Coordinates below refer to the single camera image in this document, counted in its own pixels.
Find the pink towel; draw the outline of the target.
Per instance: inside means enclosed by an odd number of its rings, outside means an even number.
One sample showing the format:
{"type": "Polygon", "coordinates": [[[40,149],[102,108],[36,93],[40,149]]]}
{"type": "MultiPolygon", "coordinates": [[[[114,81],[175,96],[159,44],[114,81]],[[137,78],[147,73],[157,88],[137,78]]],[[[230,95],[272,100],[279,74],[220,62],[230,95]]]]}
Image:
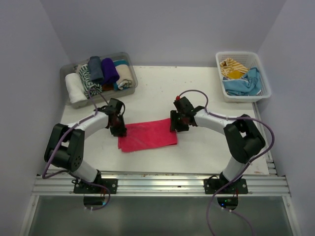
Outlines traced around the pink towel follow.
{"type": "Polygon", "coordinates": [[[176,145],[177,134],[170,130],[170,124],[170,118],[127,124],[126,136],[118,139],[118,149],[134,152],[176,145]]]}

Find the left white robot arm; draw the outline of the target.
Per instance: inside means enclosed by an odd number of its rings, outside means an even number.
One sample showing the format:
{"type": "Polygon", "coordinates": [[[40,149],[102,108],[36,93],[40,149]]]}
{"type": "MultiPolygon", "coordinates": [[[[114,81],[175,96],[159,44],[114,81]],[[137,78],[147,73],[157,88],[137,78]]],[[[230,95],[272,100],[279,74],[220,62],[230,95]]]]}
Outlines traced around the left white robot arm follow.
{"type": "Polygon", "coordinates": [[[101,129],[109,129],[114,137],[125,137],[125,108],[122,101],[111,98],[107,105],[95,107],[91,115],[80,121],[67,125],[56,124],[44,153],[46,167],[42,178],[68,173],[84,182],[91,193],[99,192],[102,187],[101,174],[84,161],[84,143],[101,129]]]}

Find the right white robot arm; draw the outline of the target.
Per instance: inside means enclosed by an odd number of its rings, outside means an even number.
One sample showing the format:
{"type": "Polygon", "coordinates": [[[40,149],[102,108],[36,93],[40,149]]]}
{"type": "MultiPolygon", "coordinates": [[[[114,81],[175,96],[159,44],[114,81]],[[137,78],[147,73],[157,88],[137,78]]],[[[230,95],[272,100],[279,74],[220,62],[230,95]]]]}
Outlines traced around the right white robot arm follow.
{"type": "Polygon", "coordinates": [[[237,175],[266,145],[252,118],[246,114],[236,119],[209,114],[203,106],[194,107],[185,96],[177,96],[174,106],[176,110],[170,111],[170,131],[188,131],[190,126],[195,126],[225,136],[231,158],[220,173],[219,187],[225,193],[232,192],[237,187],[237,175]]]}

